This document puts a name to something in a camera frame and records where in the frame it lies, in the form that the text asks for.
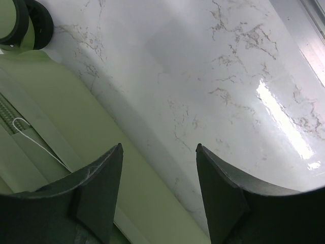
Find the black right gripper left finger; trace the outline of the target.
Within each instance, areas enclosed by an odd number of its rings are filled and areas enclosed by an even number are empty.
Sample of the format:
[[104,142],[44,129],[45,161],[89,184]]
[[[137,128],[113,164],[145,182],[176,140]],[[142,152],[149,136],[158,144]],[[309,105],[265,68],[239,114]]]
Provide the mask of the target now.
[[110,243],[123,147],[37,189],[1,195],[1,243]]

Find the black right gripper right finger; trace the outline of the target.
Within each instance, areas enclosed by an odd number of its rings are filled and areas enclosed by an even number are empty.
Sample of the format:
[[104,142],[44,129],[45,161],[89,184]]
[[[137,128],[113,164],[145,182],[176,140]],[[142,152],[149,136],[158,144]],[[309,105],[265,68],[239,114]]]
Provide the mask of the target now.
[[324,188],[268,183],[201,144],[196,162],[212,243],[324,243]]

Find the green hard-shell suitcase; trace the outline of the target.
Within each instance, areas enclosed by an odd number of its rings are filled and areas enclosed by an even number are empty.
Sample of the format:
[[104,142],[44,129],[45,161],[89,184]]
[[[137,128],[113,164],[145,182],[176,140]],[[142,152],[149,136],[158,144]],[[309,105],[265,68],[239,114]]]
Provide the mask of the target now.
[[119,243],[208,243],[84,83],[43,51],[52,34],[40,3],[1,1],[1,195],[34,192],[121,144]]

